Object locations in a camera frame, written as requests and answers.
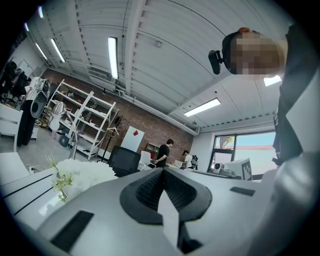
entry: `black monitor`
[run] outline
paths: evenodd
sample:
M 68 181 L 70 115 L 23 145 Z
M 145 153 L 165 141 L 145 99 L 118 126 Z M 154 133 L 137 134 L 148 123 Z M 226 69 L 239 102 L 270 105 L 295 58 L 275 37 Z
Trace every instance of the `black monitor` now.
M 121 146 L 114 146 L 108 165 L 114 170 L 117 177 L 122 177 L 138 171 L 140 158 L 141 155 L 137 152 Z

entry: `brick wall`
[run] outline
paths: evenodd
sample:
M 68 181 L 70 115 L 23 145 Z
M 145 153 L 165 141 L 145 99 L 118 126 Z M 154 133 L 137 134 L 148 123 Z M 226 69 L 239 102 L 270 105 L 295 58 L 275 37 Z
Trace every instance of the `brick wall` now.
M 114 145 L 121 145 L 129 126 L 145 132 L 138 152 L 145 150 L 148 142 L 160 146 L 165 144 L 168 139 L 172 139 L 174 141 L 174 147 L 170 148 L 170 155 L 167 162 L 173 162 L 175 159 L 183 161 L 183 150 L 190 151 L 191 149 L 193 141 L 193 136 L 191 134 L 120 97 L 112 94 L 103 95 L 95 86 L 51 69 L 47 69 L 42 76 L 50 79 L 52 84 L 55 86 L 64 79 L 67 84 L 79 88 L 87 93 L 94 91 L 94 96 L 108 103 L 113 104 L 113 102 L 116 102 L 115 106 L 119 109 L 118 114 L 122 115 L 126 120 L 122 121 L 122 125 L 118 129 L 119 136 L 114 136 L 112 138 L 107 149 L 109 152 L 111 152 Z M 94 123 L 98 123 L 98 120 L 96 119 L 99 119 L 99 117 L 94 117 L 92 115 L 92 121 Z M 88 127 L 86 132 L 94 133 L 95 131 L 90 128 L 91 127 Z M 101 148 L 105 149 L 109 137 L 110 135 L 107 134 Z

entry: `white flowers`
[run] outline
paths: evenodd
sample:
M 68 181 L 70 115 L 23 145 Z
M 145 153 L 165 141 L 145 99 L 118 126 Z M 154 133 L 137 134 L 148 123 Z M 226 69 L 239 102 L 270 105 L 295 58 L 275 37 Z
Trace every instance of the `white flowers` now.
M 49 160 L 56 169 L 56 175 L 52 179 L 53 189 L 61 191 L 58 197 L 64 203 L 94 185 L 117 179 L 112 168 L 103 162 L 67 159 L 56 164 L 52 156 Z

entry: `backpack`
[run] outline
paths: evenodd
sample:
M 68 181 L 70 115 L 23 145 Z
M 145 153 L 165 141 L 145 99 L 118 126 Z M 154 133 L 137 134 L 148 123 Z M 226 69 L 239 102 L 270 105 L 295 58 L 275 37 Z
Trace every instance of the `backpack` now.
M 191 164 L 192 164 L 192 168 L 194 170 L 198 170 L 198 157 L 197 157 L 197 155 L 192 156 Z

